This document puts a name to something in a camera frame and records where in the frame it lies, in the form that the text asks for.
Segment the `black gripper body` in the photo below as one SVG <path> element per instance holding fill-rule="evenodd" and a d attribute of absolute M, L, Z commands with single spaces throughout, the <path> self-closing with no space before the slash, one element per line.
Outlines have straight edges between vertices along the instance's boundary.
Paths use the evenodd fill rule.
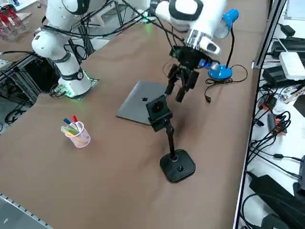
<path fill-rule="evenodd" d="M 179 62 L 179 66 L 186 67 L 190 70 L 207 68 L 212 66 L 212 59 L 201 51 L 187 46 L 173 46 L 170 56 Z"/>

